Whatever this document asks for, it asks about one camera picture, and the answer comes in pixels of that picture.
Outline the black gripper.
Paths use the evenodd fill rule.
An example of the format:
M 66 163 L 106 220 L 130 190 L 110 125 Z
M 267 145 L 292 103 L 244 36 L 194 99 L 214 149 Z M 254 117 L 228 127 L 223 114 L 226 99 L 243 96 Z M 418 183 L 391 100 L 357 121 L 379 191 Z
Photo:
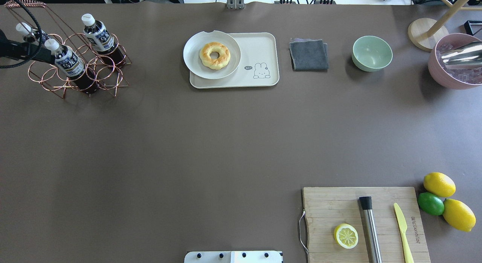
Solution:
M 0 57 L 13 60 L 34 60 L 48 64 L 55 64 L 55 57 L 52 52 L 46 48 L 40 48 L 37 52 L 30 49 L 29 43 L 19 43 L 9 40 L 5 33 L 0 30 Z

